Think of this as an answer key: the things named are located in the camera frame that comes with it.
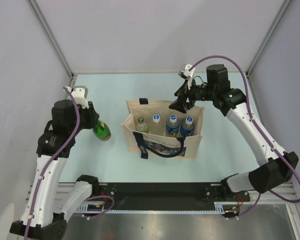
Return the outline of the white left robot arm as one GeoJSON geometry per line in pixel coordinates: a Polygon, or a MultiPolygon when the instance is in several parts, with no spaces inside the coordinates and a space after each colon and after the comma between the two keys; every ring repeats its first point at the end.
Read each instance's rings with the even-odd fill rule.
{"type": "Polygon", "coordinates": [[[101,193],[98,178],[83,174],[72,190],[55,205],[61,173],[76,143],[75,137],[81,130],[95,127],[99,115],[92,102],[89,101],[83,108],[68,99],[57,101],[51,115],[52,119],[38,139],[36,174],[26,209],[9,230],[25,239],[62,239],[69,219],[82,202],[95,200],[101,193]]]}

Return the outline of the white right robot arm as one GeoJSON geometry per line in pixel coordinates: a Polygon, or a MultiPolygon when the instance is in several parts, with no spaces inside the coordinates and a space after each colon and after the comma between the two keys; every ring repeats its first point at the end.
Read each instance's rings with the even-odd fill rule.
{"type": "Polygon", "coordinates": [[[258,168],[250,172],[237,173],[221,181],[221,196],[232,201],[239,192],[256,190],[263,194],[291,180],[299,158],[295,152],[287,152],[281,147],[249,110],[246,95],[238,88],[232,88],[228,70],[223,64],[213,64],[206,68],[207,83],[197,85],[194,81],[195,69],[183,65],[179,76],[185,80],[175,92],[177,99],[169,108],[187,113],[196,101],[211,101],[213,106],[231,121],[250,146],[258,168]]]}

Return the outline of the green bottle red label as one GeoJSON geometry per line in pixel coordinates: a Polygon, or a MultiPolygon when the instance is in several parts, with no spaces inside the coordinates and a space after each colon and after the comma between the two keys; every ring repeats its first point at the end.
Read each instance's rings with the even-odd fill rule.
{"type": "Polygon", "coordinates": [[[97,124],[92,128],[92,131],[94,135],[101,141],[108,141],[112,135],[108,125],[101,120],[97,121],[97,124]]]}

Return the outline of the Pocari Sweat bottle labelled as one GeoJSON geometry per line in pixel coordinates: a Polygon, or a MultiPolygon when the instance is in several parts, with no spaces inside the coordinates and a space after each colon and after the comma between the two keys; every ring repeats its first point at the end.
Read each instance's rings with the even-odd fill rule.
{"type": "Polygon", "coordinates": [[[189,137],[194,134],[195,124],[191,116],[187,116],[181,123],[180,134],[183,137],[189,137]]]}

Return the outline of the beige canvas tote bag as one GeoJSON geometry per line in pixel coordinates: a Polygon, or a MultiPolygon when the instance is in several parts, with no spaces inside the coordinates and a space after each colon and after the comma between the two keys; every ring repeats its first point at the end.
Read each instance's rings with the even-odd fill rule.
{"type": "Polygon", "coordinates": [[[126,100],[129,116],[121,124],[125,141],[130,152],[140,154],[142,159],[147,159],[149,154],[154,154],[162,158],[180,158],[194,161],[203,138],[202,127],[204,121],[204,107],[194,106],[186,114],[169,109],[171,101],[154,100],[147,98],[126,100]],[[161,133],[144,133],[137,130],[136,124],[139,117],[144,118],[150,128],[153,127],[153,116],[160,116],[161,133]],[[179,120],[191,117],[194,122],[194,132],[192,136],[186,136],[180,142],[175,136],[166,134],[166,121],[171,115],[176,115],[179,120]]]}

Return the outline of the Pocari Sweat bottle clear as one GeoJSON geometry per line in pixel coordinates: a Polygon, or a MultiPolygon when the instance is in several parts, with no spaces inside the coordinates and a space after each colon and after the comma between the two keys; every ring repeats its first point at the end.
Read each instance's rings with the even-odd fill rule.
{"type": "Polygon", "coordinates": [[[153,130],[159,131],[161,129],[161,117],[159,114],[154,114],[152,117],[153,130]]]}

